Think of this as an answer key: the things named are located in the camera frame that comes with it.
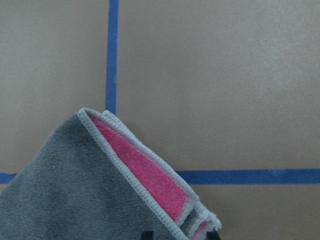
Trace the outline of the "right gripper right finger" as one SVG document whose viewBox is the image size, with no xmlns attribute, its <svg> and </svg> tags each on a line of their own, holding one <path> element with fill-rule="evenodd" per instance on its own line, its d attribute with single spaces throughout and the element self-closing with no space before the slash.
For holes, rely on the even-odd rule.
<svg viewBox="0 0 320 240">
<path fill-rule="evenodd" d="M 205 240 L 221 240 L 217 231 L 208 231 Z"/>
</svg>

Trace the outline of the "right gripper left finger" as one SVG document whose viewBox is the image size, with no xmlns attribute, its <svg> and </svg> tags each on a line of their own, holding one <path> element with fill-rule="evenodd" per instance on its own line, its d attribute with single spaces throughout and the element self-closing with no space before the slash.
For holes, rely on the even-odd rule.
<svg viewBox="0 0 320 240">
<path fill-rule="evenodd" d="M 140 237 L 141 240 L 153 240 L 154 232 L 153 231 L 143 231 Z"/>
</svg>

